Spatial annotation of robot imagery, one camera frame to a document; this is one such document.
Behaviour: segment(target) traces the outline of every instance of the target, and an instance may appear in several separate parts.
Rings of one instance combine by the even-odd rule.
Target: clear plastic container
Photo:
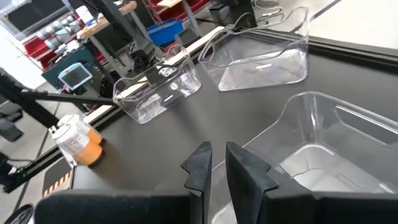
[[[284,15],[262,17],[251,29],[229,25],[211,38],[199,61],[219,91],[293,84],[307,77],[308,8]]]
[[[244,146],[313,192],[398,192],[398,123],[334,97],[299,93]],[[211,223],[236,223],[225,163],[213,169]]]
[[[169,48],[159,63],[135,78],[114,85],[113,101],[144,124],[199,90],[201,83],[190,54],[180,45]]]

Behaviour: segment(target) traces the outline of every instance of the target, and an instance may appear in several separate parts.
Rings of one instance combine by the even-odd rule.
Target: white wall
[[[35,89],[45,83],[43,71],[27,58],[11,40],[13,36],[0,26],[0,67],[26,87]]]

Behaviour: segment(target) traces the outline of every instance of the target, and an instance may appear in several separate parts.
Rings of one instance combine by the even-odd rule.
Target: black table surface
[[[202,141],[213,145],[213,167],[224,160],[225,143],[244,145],[272,125],[287,100],[319,91],[398,121],[398,76],[348,62],[310,55],[306,80],[293,85],[219,92],[201,65],[202,87],[140,125],[128,115],[102,131],[104,160],[75,169],[74,189],[152,190],[170,182]]]

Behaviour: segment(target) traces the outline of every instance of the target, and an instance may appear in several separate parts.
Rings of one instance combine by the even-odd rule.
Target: blue bin
[[[162,46],[175,40],[175,35],[183,31],[181,19],[169,19],[147,28],[153,43]]]

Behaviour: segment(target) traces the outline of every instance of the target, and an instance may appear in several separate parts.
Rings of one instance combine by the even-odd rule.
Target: clear plastic bin
[[[260,18],[251,29],[229,25],[211,38],[199,61],[219,91],[293,84],[307,77],[308,8],[284,15]]]
[[[334,97],[299,93],[244,146],[314,192],[398,192],[398,123]],[[211,223],[236,223],[225,163],[213,169]]]
[[[182,46],[174,45],[163,60],[142,74],[118,80],[114,84],[113,101],[144,124],[200,87],[190,54]]]

